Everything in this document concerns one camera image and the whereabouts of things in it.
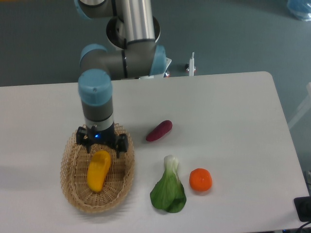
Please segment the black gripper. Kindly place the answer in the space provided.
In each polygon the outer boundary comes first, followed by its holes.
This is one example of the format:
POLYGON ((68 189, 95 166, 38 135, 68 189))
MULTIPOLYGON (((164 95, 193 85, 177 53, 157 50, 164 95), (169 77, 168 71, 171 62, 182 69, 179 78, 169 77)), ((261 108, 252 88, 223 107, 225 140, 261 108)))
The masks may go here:
POLYGON ((76 144, 84 146, 87 153, 90 153, 91 146, 94 144, 109 146, 116 151, 117 159, 120 158, 121 153, 128 151, 128 137, 125 133, 115 134, 114 122, 102 131, 97 130, 94 126, 91 128, 80 126, 76 132, 76 144))

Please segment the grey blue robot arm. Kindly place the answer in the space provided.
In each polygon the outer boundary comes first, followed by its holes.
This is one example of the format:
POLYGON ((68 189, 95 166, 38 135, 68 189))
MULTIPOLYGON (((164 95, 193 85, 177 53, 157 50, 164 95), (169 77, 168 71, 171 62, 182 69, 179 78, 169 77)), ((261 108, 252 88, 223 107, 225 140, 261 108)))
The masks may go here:
POLYGON ((154 76, 166 71, 166 53, 156 43, 151 3, 148 0, 77 0, 76 10, 86 18, 120 18, 125 29, 124 48, 108 52, 98 44, 83 48, 78 93, 86 125, 79 127, 76 143, 87 151, 94 144, 117 153, 127 152, 128 138, 116 134, 112 79, 154 76))

